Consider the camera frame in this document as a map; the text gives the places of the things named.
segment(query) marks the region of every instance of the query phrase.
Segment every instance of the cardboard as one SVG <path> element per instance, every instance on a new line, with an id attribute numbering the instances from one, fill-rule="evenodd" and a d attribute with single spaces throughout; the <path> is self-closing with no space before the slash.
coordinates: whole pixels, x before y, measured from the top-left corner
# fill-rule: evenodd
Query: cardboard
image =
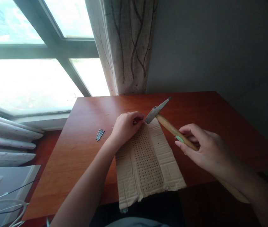
<path id="1" fill-rule="evenodd" d="M 116 171 L 120 210 L 149 195 L 186 187 L 156 118 L 119 149 Z"/>

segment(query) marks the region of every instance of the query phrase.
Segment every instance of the fingernail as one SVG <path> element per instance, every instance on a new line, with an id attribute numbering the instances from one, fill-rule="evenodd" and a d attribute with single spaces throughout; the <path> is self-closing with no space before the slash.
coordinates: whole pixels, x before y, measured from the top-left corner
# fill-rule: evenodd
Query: fingernail
<path id="1" fill-rule="evenodd" d="M 180 142 L 179 141 L 175 141 L 175 144 L 180 147 Z"/>

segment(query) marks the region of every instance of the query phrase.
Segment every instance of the hammer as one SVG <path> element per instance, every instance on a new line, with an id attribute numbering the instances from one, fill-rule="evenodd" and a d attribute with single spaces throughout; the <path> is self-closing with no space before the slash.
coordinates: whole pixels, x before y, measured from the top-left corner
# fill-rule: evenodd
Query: hammer
<path id="1" fill-rule="evenodd" d="M 147 124 L 150 124 L 151 121 L 154 119 L 154 117 L 157 118 L 157 120 L 170 132 L 172 133 L 180 142 L 186 144 L 190 148 L 192 148 L 194 151 L 198 151 L 198 148 L 191 143 L 178 129 L 176 129 L 167 119 L 165 119 L 162 115 L 159 114 L 159 112 L 162 110 L 162 108 L 168 103 L 168 101 L 172 97 L 169 97 L 167 100 L 165 100 L 163 103 L 161 103 L 159 106 L 155 106 L 147 115 L 146 119 L 144 120 Z M 232 185 L 226 183 L 224 180 L 214 176 L 237 200 L 243 203 L 250 203 L 247 198 L 239 192 L 236 188 L 234 188 Z"/>

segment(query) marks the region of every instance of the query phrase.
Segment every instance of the window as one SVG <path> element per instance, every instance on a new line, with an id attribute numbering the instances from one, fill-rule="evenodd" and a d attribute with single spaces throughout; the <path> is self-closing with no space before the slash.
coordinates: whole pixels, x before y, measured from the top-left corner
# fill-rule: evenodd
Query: window
<path id="1" fill-rule="evenodd" d="M 109 90 L 83 0 L 0 0 L 0 116 L 70 112 Z"/>

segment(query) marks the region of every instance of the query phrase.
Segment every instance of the curtain fold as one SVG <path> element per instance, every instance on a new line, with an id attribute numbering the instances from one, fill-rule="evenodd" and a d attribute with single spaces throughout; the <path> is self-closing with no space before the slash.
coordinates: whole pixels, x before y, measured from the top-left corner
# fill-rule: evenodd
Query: curtain fold
<path id="1" fill-rule="evenodd" d="M 34 149 L 33 140 L 43 136 L 43 131 L 0 118 L 0 167 L 18 166 L 32 160 L 35 154 L 27 154 Z"/>
<path id="2" fill-rule="evenodd" d="M 146 90 L 157 0 L 86 0 L 111 95 Z"/>

